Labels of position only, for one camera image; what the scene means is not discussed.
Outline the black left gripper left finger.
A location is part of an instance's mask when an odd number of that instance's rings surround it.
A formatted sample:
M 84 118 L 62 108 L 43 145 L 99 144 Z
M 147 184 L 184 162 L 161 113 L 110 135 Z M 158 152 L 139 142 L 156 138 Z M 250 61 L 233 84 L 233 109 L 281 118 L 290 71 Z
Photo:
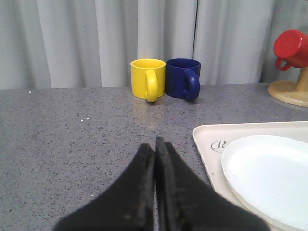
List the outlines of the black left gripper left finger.
M 100 196 L 62 218 L 56 231 L 153 230 L 155 152 L 141 144 L 120 177 Z

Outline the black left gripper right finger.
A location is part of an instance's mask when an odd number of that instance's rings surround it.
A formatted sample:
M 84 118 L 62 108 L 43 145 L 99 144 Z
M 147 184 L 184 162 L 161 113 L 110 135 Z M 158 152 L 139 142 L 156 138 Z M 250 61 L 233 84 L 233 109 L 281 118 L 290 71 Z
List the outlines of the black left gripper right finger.
M 173 145 L 156 138 L 158 222 L 163 231 L 268 231 L 258 216 L 234 205 L 201 181 Z

